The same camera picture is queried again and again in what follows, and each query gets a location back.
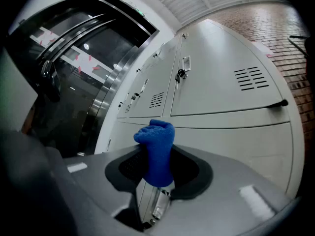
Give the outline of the black glossy object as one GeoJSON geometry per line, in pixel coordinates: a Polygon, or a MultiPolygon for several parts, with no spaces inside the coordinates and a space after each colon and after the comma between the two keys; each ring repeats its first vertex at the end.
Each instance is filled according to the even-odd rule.
{"type": "Polygon", "coordinates": [[[55,65],[52,61],[46,60],[42,66],[41,87],[50,101],[59,102],[61,97],[61,84],[55,65]]]}

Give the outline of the black wedge-shaped bracket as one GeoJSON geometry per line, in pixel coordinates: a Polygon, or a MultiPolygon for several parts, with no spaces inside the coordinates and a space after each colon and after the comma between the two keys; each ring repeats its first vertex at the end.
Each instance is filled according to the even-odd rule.
{"type": "Polygon", "coordinates": [[[280,101],[280,102],[277,102],[277,103],[274,103],[274,104],[271,104],[271,105],[268,105],[266,106],[266,108],[277,108],[277,107],[285,107],[288,105],[288,101],[286,99],[280,101]]]}

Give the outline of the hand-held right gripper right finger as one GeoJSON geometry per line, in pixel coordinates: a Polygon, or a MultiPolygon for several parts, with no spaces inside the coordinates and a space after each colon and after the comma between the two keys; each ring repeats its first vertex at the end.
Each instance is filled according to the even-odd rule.
{"type": "Polygon", "coordinates": [[[174,146],[179,173],[196,177],[171,192],[171,204],[150,236],[283,235],[298,198],[247,165],[210,152],[174,146]]]}

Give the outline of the black metal rack bar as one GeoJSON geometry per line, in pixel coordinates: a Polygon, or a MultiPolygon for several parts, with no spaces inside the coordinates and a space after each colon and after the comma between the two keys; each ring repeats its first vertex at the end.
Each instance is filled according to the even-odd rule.
{"type": "Polygon", "coordinates": [[[305,40],[307,38],[308,38],[307,36],[300,36],[300,35],[289,35],[287,37],[289,43],[292,44],[295,48],[297,48],[304,55],[305,58],[308,58],[309,55],[306,50],[302,49],[301,46],[298,43],[296,43],[296,40],[301,40],[303,41],[303,43],[305,43],[305,40]]]}

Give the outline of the grey metal locker door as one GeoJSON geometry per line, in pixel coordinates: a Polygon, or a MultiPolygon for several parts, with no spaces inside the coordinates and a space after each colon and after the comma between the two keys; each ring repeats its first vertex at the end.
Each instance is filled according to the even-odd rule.
{"type": "Polygon", "coordinates": [[[175,127],[175,145],[237,160],[295,198],[295,140],[288,122],[242,128],[175,127]]]}

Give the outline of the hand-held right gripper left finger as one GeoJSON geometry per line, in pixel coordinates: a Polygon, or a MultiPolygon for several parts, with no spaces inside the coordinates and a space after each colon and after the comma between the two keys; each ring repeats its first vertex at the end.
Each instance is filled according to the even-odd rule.
{"type": "Polygon", "coordinates": [[[67,198],[78,236],[145,236],[136,188],[146,169],[145,151],[137,145],[113,152],[68,158],[67,198]]]}

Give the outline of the grey metal locker cabinet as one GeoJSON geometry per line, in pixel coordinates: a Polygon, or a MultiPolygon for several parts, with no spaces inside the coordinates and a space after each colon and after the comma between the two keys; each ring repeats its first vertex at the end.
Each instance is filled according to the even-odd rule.
{"type": "Polygon", "coordinates": [[[152,235],[262,235],[297,202],[297,105],[272,62],[217,22],[188,28],[147,59],[113,118],[96,153],[134,145],[134,133],[159,119],[175,127],[176,146],[213,169],[209,188],[174,201],[152,235]]]}

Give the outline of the blue wiping cloth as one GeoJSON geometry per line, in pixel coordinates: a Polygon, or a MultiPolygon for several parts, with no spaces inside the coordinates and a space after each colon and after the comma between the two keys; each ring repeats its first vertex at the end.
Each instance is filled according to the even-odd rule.
{"type": "Polygon", "coordinates": [[[143,179],[154,187],[166,187],[173,182],[170,169],[175,128],[171,123],[152,119],[133,136],[147,150],[148,170],[143,179]]]}

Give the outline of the group of red stickers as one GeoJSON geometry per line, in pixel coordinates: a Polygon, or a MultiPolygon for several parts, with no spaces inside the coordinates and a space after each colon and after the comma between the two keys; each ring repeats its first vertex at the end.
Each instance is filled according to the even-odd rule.
{"type": "Polygon", "coordinates": [[[78,72],[91,75],[94,72],[108,71],[111,69],[101,61],[97,60],[94,56],[87,53],[90,50],[90,45],[84,44],[84,48],[80,49],[75,44],[71,44],[62,53],[62,48],[72,41],[71,37],[58,36],[54,32],[41,27],[39,29],[39,35],[30,35],[35,43],[39,44],[44,49],[39,54],[38,60],[62,60],[69,65],[75,67],[78,72]]]}

